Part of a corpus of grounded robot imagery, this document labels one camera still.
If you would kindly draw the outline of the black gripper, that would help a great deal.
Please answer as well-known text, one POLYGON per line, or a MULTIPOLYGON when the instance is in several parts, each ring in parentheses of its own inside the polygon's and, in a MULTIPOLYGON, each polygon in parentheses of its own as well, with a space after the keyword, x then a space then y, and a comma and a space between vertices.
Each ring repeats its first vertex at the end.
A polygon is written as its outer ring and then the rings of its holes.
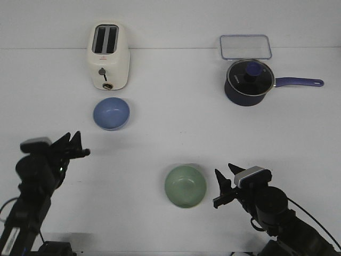
POLYGON ((50 162, 58 171, 66 171, 71 159, 83 158, 91 153, 89 149, 82 148, 80 131, 77 131, 71 139, 70 136, 68 132, 50 145, 50 162))
MULTIPOLYGON (((245 169, 232 163, 228 164, 234 176, 243 172, 245 169)), ((231 180, 227 179, 218 169, 215 169, 216 179, 220 189, 220 195, 213 199, 213 207, 218 208, 237 199, 247 213, 256 213, 255 190, 251 188, 232 188, 231 180)))

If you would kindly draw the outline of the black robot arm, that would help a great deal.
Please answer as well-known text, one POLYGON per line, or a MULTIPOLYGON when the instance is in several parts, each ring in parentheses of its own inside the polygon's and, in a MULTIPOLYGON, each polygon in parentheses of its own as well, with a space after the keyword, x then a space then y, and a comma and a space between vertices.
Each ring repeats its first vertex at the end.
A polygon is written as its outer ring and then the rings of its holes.
POLYGON ((20 149, 26 154, 15 166, 21 179, 20 195, 5 220, 1 255, 76 255, 69 242, 44 241, 38 251, 32 251, 32 246, 70 160, 86 157, 90 150, 82 147, 79 131, 66 133, 56 142, 47 137, 29 139, 20 149))
POLYGON ((340 255, 313 227, 296 216, 288 207, 291 199, 279 188, 269 186, 269 169, 253 166, 243 169, 228 164, 234 179, 227 179, 215 170, 220 188, 213 200, 214 208, 237 200, 250 214, 254 229, 263 231, 275 240, 269 240, 260 255, 340 255))

